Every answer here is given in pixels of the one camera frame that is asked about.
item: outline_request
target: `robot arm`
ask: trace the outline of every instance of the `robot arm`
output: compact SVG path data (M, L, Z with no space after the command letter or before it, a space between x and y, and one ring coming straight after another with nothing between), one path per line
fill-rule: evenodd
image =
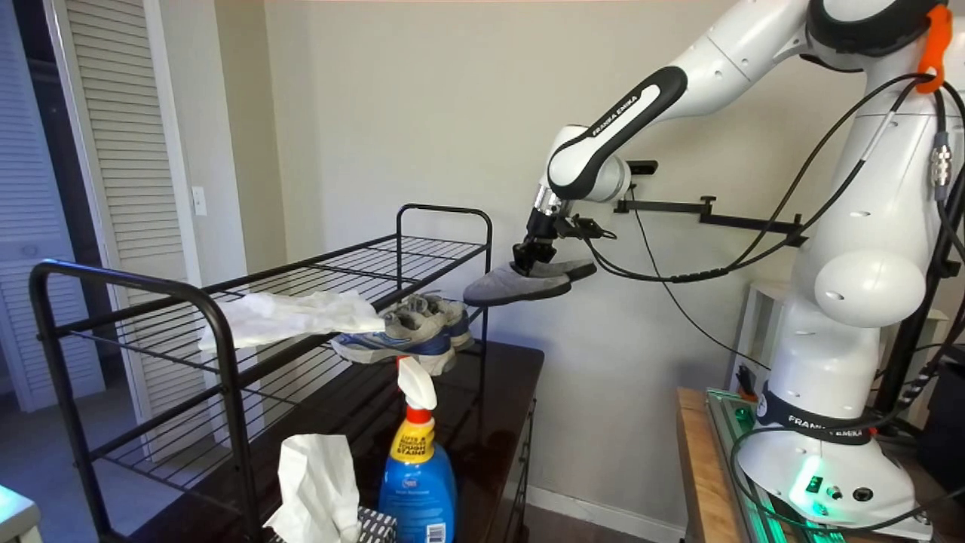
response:
M739 0L683 57L641 79L592 125L565 125L536 186L516 267L552 260L552 239L569 236L569 200L614 200L630 170L614 151L664 116L707 114L744 94L789 54L804 54L807 0Z

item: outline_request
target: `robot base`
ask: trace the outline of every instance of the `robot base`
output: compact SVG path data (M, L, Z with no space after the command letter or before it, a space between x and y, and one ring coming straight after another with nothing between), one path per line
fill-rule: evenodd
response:
M739 435L754 428L754 414L731 392L710 392L710 407L722 445L731 451ZM761 431L739 444L737 468L751 478L744 485L785 500L804 522L813 522L813 526L873 526L917 506L910 476L876 439L867 445L835 445L794 431ZM931 529L926 515L909 515L876 533L926 543Z

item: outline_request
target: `black wire rack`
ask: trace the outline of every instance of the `black wire rack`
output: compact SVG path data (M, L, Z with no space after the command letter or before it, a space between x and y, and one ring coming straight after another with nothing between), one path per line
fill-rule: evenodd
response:
M472 213L479 220L479 236L478 240L409 236L404 232L404 216L409 213ZM248 533L257 537L261 525L259 493L266 492L259 482L272 476L266 463L253 463L250 445L272 431L283 435L286 416L301 402L335 392L352 397L359 411L352 419L331 421L329 431L337 428L351 439L359 439L369 428L366 411L387 405L387 396L396 392L390 371L356 371L356 366L351 371L329 348L331 334L235 346L220 305L250 291L308 295L352 288L384 311L473 260L484 260L484 272L492 267L492 220L484 210L404 206L391 236L201 288L115 267L39 263L30 275L33 312L96 529L118 537L96 471L107 462L209 500L239 515ZM52 297L53 280L100 282L115 295L127 291L118 297L139 297L139 305L60 321L57 301ZM479 357L485 359L489 312L472 312L472 319L478 317L484 319ZM125 352L127 366L136 361L141 377L155 389L164 389L155 397L160 407L94 444L73 397L70 339L96 339L102 348ZM180 389L184 377L197 384L190 397ZM235 476L220 476L220 485L211 488L211 474L222 471L235 471Z

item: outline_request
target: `white tissue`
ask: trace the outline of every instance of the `white tissue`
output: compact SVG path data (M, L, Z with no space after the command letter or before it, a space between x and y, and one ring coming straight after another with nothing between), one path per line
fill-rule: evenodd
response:
M250 291L243 297L218 301L218 308L230 319L239 348L295 334L387 330L387 319L359 291ZM213 348L211 329L201 330L199 348Z
M278 457L281 506L266 522L283 543L359 540L359 488L343 435L294 435Z
M397 389L404 392L404 405L412 411L438 407L431 374L409 357L397 359Z

